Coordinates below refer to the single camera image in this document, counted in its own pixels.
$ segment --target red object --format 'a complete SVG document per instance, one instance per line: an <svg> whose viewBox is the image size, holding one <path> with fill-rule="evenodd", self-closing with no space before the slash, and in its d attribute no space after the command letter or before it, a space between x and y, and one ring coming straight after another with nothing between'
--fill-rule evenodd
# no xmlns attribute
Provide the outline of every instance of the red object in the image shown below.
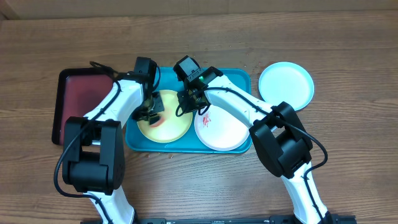
<svg viewBox="0 0 398 224"><path fill-rule="evenodd" d="M65 83L60 144L63 144L65 122L71 116L82 117L96 108L111 91L113 82L106 75L74 75Z"/></svg>

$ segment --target wooden tabletop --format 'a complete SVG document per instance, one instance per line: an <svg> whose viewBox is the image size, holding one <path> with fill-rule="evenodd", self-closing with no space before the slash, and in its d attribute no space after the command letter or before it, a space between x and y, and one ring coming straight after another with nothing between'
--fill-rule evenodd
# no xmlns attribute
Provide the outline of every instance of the wooden tabletop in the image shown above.
<svg viewBox="0 0 398 224"><path fill-rule="evenodd" d="M244 69L257 97L270 62L306 68L315 96L298 115L328 149L328 163L314 172L324 204L358 223L396 223L398 11L2 21L0 223L98 218L88 199L62 197L53 186L61 70L94 60L127 71L137 56L171 67L185 55L204 67ZM293 214L282 180L253 148L239 156L124 150L123 189L142 218ZM323 159L319 148L311 153L313 163Z"/></svg>

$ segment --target white plate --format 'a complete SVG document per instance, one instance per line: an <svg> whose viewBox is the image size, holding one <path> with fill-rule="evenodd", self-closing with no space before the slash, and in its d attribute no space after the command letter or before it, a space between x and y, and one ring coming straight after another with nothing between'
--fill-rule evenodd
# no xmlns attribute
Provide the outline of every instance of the white plate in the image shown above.
<svg viewBox="0 0 398 224"><path fill-rule="evenodd" d="M249 130L242 122L213 105L204 115L197 113L194 125L200 141L217 151L236 149L249 137Z"/></svg>
<svg viewBox="0 0 398 224"><path fill-rule="evenodd" d="M278 62L261 73L259 91L267 103L277 106L284 101L297 111L311 102L315 87L303 67L291 62Z"/></svg>

